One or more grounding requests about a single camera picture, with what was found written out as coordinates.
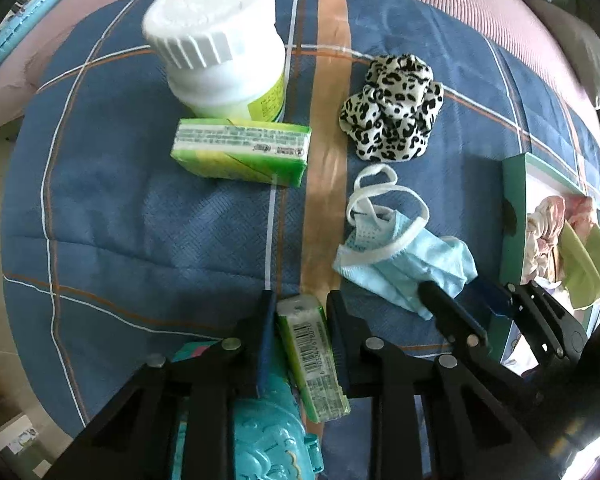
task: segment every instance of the leopard print scrunchie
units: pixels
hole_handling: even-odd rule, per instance
[[[342,105],[340,127],[362,160],[398,162],[421,156],[444,99],[433,70],[413,54],[378,56],[362,92]]]

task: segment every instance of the metal screw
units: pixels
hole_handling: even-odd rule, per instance
[[[227,339],[222,339],[222,348],[231,352],[233,350],[237,350],[242,346],[242,341],[240,341],[237,337],[228,337]]]
[[[480,339],[475,334],[469,334],[466,338],[466,344],[467,346],[474,348],[480,344]]]
[[[370,337],[365,341],[365,345],[369,350],[381,350],[384,347],[384,341],[379,337]]]
[[[455,368],[458,364],[458,360],[451,354],[442,354],[438,358],[438,362],[440,363],[440,366],[445,368]]]
[[[162,368],[167,359],[162,354],[149,354],[146,357],[146,365],[151,368]]]

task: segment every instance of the barcode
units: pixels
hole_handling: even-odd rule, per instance
[[[311,323],[294,327],[294,338],[300,352],[300,361],[305,373],[315,372],[322,366],[320,351],[315,341],[314,333],[310,330]]]
[[[308,380],[306,385],[314,402],[315,411],[320,418],[338,417],[346,413],[334,377],[328,375],[317,377]]]

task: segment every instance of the white plastic bottle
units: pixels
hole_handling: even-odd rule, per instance
[[[285,45],[275,22],[275,0],[155,0],[142,33],[197,117],[276,121]]]

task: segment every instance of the green gum pack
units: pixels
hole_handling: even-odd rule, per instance
[[[171,157],[193,174],[299,187],[311,128],[229,119],[182,119]]]
[[[301,294],[278,302],[278,328],[286,357],[312,422],[326,422],[350,412],[338,384],[327,319],[317,298]]]

